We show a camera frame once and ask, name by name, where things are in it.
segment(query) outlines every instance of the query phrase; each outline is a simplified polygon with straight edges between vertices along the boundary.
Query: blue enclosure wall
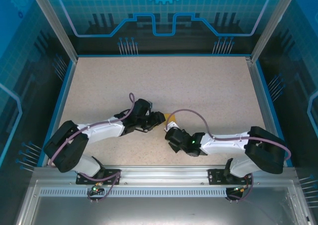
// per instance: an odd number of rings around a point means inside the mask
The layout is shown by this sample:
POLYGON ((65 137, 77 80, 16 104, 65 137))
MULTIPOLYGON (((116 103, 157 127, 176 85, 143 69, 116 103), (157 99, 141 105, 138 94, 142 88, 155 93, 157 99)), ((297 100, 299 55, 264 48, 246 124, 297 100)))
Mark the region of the blue enclosure wall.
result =
POLYGON ((259 62, 299 177, 313 174, 317 178, 317 0, 292 0, 259 62))
POLYGON ((70 59, 35 0, 0 0, 0 19, 0 223, 11 225, 70 59))
POLYGON ((50 0, 78 54, 250 54, 279 0, 50 0))

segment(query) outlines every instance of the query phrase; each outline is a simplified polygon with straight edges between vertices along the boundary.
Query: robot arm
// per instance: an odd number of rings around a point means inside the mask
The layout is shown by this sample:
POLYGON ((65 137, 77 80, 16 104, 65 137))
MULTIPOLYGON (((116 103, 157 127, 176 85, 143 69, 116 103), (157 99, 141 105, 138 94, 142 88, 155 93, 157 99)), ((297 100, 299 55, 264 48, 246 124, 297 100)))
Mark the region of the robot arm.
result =
POLYGON ((175 122, 170 122, 165 131, 165 139, 176 153, 183 150, 190 156, 213 153, 237 154, 237 158, 228 160, 224 170, 224 176, 229 180, 231 176, 242 178, 258 170, 273 174, 283 172, 285 151, 282 148, 246 139, 258 137, 285 144, 283 140, 260 127, 252 127, 249 132, 235 135, 211 137, 207 133, 195 133, 191 136, 185 130, 181 130, 175 122))
POLYGON ((103 178, 101 163, 93 157, 83 155, 85 147, 106 138, 124 136, 135 130, 145 133, 151 131, 165 121, 161 112, 152 112, 151 109, 150 102, 139 99, 124 120, 118 119, 123 118, 129 110, 116 114, 98 125, 94 123, 95 126, 92 127, 91 125, 94 124, 77 125, 73 121, 66 121, 45 144, 44 152, 49 158, 52 158, 67 138, 81 129, 87 128, 67 143, 54 159, 54 164, 60 172, 75 170, 89 177, 103 178))

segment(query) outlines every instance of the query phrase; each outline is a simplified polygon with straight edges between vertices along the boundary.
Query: yellow object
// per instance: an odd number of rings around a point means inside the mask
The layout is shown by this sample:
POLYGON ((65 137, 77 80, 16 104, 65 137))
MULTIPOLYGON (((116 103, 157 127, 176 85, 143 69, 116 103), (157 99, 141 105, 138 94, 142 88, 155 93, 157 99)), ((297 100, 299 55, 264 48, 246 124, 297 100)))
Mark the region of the yellow object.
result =
MULTIPOLYGON (((164 117, 165 117, 166 120, 168 119, 169 116, 170 116, 170 113, 165 113, 165 114, 164 114, 164 117)), ((176 121, 176 119, 175 119, 175 115, 173 115, 173 116, 169 119, 168 123, 169 123, 169 122, 175 122, 175 123, 177 123, 177 121, 176 121)))

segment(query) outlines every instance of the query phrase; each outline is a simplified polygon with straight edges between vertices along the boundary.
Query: black mounting bracket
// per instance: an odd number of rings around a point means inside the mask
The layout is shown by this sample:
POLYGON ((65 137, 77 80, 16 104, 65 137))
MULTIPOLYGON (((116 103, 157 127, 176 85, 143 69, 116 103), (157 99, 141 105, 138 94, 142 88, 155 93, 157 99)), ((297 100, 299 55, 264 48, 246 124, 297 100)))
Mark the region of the black mounting bracket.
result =
POLYGON ((249 185, 252 184, 251 178, 246 181, 244 178, 230 176, 230 179, 224 176, 224 169, 208 169, 209 185, 246 185, 247 182, 249 185))
MULTIPOLYGON (((121 172, 120 169, 106 169, 104 171, 104 176, 103 178, 106 178, 106 177, 109 177, 117 172, 121 172)), ((113 178, 111 179, 108 179, 108 180, 105 180, 103 181, 103 185, 112 185, 114 183, 114 180, 116 179, 116 176, 114 176, 113 178)), ((119 184, 119 181, 120 181, 120 178, 117 179, 115 185, 118 185, 119 184)), ((81 185, 94 185, 96 184, 97 182, 95 181, 91 181, 89 179, 86 179, 84 176, 82 176, 81 174, 78 174, 77 177, 76 177, 76 184, 81 184, 81 185)))

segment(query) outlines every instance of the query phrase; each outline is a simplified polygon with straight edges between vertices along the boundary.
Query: beige work surface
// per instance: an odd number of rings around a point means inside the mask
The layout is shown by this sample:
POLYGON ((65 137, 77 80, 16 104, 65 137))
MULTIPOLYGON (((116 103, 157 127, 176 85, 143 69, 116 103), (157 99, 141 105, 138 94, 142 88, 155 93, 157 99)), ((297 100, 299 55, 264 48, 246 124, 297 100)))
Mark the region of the beige work surface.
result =
MULTIPOLYGON (((249 131, 264 122, 244 57, 79 58, 61 123, 108 119, 131 107, 128 98, 153 103, 153 111, 199 112, 213 134, 249 131)), ((189 112, 176 114, 189 133, 205 132, 202 120, 189 112)), ((106 165, 217 165, 232 154, 190 157, 175 153, 164 139, 163 125, 149 133, 133 132, 86 147, 84 153, 106 165)))

